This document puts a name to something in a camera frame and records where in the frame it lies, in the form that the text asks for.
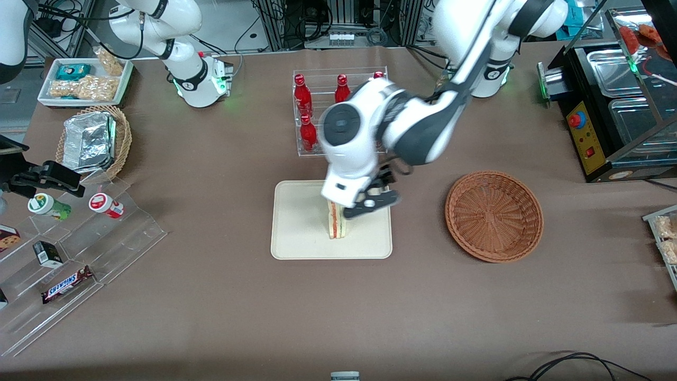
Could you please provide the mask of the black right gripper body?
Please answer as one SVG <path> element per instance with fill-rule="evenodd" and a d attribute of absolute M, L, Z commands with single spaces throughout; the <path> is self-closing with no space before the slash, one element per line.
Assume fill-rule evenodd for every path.
<path fill-rule="evenodd" d="M 17 168 L 1 168 L 1 189 L 3 193 L 16 193 L 26 198 L 33 198 L 37 189 L 48 188 L 43 175 L 49 167 L 29 167 L 20 171 Z"/>

